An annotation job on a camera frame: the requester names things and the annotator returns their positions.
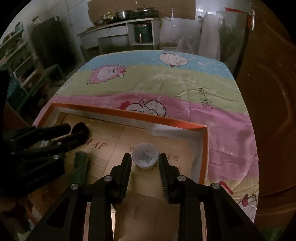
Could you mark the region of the white bottle cap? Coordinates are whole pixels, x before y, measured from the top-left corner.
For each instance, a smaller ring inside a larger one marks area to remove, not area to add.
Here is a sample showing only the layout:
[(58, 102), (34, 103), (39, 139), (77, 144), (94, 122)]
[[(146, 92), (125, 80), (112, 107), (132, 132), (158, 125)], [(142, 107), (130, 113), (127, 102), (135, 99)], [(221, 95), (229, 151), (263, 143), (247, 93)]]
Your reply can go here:
[(132, 152), (132, 160), (141, 169), (151, 169), (158, 160), (158, 150), (151, 143), (141, 143)]

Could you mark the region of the dark green rectangular box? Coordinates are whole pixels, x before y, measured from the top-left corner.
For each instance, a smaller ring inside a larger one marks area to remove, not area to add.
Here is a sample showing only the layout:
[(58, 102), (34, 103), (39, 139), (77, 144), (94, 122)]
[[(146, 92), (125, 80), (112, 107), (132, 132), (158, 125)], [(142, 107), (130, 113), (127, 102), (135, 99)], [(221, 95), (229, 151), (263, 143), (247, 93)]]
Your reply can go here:
[(89, 157), (86, 152), (76, 152), (70, 184), (83, 185), (86, 182)]

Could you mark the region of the large orange-rimmed cardboard tray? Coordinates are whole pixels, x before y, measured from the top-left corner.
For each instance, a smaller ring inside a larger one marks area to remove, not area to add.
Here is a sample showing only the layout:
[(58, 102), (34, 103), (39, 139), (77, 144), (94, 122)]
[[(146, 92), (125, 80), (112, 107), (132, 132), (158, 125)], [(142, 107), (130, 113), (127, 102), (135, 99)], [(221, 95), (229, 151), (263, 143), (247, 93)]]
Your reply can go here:
[(116, 240), (176, 240), (177, 204), (165, 199), (159, 172), (159, 154), (184, 177), (204, 184), (208, 166), (208, 129), (205, 125), (159, 115), (77, 104), (52, 103), (35, 121), (46, 127), (86, 123), (90, 138), (81, 150), (90, 154), (87, 182), (94, 183), (132, 157), (127, 194), (111, 207)]

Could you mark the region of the cartoon patterned quilt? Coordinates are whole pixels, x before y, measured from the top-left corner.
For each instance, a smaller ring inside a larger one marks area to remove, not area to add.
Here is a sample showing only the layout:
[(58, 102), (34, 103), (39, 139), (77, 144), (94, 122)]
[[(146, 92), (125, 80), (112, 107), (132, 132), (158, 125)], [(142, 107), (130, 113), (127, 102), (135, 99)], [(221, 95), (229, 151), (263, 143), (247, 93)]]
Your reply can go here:
[(101, 55), (70, 77), (34, 125), (52, 103), (114, 108), (207, 126), (206, 182), (221, 184), (255, 219), (259, 194), (255, 134), (240, 90), (224, 63), (167, 51)]

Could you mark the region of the white kitchen counter cabinet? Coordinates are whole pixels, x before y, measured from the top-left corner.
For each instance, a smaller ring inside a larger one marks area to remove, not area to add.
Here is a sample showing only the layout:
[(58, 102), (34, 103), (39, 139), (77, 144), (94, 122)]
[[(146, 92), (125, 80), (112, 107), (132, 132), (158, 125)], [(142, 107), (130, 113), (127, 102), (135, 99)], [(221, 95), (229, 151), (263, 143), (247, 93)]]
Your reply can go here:
[[(151, 37), (148, 42), (137, 42), (135, 27), (148, 24)], [(94, 27), (80, 34), (81, 51), (86, 62), (92, 58), (116, 52), (133, 50), (157, 50), (160, 43), (160, 18), (146, 18), (122, 21), (101, 27)]]

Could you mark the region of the dark green appliance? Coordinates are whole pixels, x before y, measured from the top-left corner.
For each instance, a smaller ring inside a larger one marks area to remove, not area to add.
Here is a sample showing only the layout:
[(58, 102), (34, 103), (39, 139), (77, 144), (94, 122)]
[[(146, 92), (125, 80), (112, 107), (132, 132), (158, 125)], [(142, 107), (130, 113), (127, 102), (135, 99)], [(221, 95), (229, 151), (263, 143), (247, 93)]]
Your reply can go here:
[(151, 23), (137, 24), (134, 26), (134, 36), (136, 43), (152, 42), (152, 25)]

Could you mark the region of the metal cooking pot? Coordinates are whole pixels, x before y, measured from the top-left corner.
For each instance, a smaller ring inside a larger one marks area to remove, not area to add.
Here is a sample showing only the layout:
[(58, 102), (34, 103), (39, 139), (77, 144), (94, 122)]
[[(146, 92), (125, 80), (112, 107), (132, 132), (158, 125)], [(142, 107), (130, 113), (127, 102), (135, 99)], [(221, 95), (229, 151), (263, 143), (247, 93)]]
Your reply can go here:
[(130, 10), (118, 11), (115, 13), (115, 15), (120, 20), (127, 20), (130, 17)]

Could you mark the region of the black gas stove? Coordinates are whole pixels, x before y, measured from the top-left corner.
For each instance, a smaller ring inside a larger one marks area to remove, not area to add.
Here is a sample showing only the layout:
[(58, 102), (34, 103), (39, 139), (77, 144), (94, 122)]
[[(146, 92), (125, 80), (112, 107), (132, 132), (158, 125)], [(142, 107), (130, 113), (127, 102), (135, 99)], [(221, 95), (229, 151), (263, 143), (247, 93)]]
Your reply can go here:
[(141, 19), (141, 18), (157, 18), (159, 12), (154, 8), (141, 8), (130, 12), (131, 19)]

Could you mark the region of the white covered standing object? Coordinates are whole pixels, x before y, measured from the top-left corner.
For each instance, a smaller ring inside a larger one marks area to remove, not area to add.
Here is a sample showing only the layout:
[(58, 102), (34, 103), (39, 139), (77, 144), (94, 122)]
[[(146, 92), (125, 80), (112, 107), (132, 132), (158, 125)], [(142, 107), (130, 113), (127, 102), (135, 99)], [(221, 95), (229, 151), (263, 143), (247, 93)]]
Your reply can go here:
[(218, 15), (206, 13), (201, 20), (201, 37), (198, 55), (220, 60), (221, 41), (220, 30), (222, 27), (222, 18)]

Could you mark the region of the brown wooden door right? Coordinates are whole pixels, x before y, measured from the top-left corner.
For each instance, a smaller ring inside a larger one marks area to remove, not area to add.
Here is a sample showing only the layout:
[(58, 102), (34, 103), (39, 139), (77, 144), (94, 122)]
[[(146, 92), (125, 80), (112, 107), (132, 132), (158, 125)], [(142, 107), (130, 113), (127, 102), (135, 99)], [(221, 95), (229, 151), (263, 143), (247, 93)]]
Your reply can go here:
[(251, 1), (249, 31), (236, 78), (255, 133), (259, 200), (255, 225), (284, 228), (295, 214), (295, 45), (276, 15)]

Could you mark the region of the brown cardboard wall panel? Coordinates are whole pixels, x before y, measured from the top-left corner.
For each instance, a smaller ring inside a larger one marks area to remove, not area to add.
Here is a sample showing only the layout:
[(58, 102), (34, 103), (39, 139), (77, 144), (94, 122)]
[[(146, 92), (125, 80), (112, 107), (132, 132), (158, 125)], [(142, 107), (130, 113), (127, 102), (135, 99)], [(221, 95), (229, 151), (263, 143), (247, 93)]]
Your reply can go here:
[(92, 0), (88, 3), (88, 15), (92, 22), (108, 12), (154, 8), (173, 18), (194, 20), (196, 2), (187, 0)]

